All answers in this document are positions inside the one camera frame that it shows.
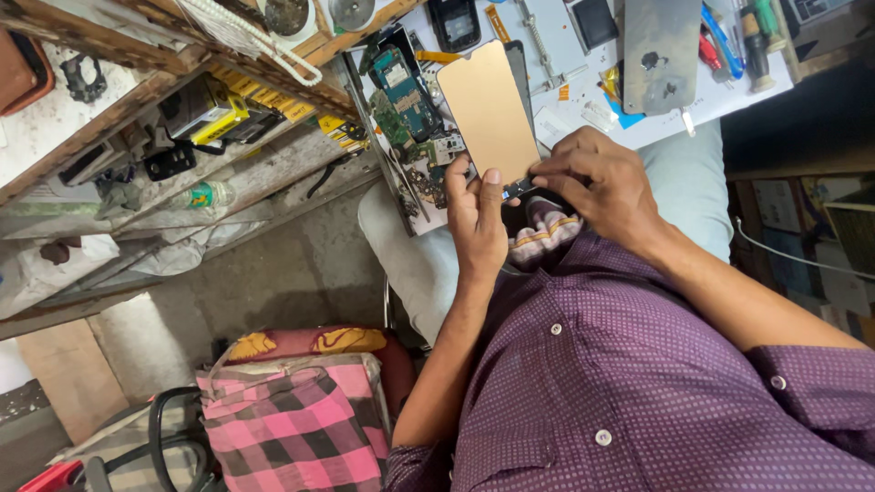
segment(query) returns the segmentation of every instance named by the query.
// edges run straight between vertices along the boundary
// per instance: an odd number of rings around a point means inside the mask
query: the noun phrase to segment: red tool
[[[720,64],[720,59],[717,57],[717,50],[714,49],[714,45],[701,32],[699,32],[699,59],[715,72],[723,68],[723,65]]]
[[[726,87],[732,88],[729,80],[732,74],[720,62],[720,55],[717,53],[717,48],[705,37],[704,32],[699,32],[699,59],[707,65],[714,73],[714,80],[723,82]]]

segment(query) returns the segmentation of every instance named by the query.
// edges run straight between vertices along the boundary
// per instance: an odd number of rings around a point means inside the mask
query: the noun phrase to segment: purple polka dot shirt
[[[455,443],[401,446],[385,489],[875,491],[875,352],[746,353],[592,232],[502,274]]]

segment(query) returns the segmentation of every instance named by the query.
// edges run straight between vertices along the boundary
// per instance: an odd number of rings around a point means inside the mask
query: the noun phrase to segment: cloth
[[[528,227],[507,240],[507,262],[526,273],[558,264],[584,224],[577,214],[568,216],[540,196],[526,202],[526,216]]]
[[[454,457],[395,448],[386,490],[875,490],[875,352],[742,354],[593,232],[481,341]]]
[[[81,460],[86,465],[99,456],[104,461],[114,460],[149,442],[149,410],[146,407],[122,418],[113,425],[101,429],[87,441],[71,449],[65,449],[49,463]],[[198,425],[197,416],[184,398],[173,398],[164,406],[161,418],[161,434],[169,437]],[[189,447],[177,446],[164,450],[167,474],[177,490],[186,490],[197,473],[198,455]],[[161,482],[152,464],[145,456],[121,465],[109,474],[109,485],[114,492],[153,492],[161,490]]]
[[[729,263],[733,231],[726,213],[729,195],[720,122],[700,124],[695,137],[678,133],[638,153],[662,218]],[[386,183],[377,183],[361,199],[359,225],[410,315],[410,324],[434,345],[456,295],[456,248],[447,227],[407,237],[395,199]]]
[[[379,374],[371,354],[201,371],[206,432],[228,489],[380,490],[388,447],[368,364]]]

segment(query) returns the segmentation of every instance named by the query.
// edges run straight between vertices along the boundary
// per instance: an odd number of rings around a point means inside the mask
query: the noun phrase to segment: checkered bag
[[[375,357],[219,366],[198,385],[231,492],[380,490],[389,449]]]

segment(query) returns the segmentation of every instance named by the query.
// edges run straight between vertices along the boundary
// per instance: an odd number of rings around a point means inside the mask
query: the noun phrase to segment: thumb
[[[490,227],[501,224],[501,203],[504,201],[504,186],[501,185],[501,171],[489,169],[483,175],[480,187],[480,215],[478,225]]]

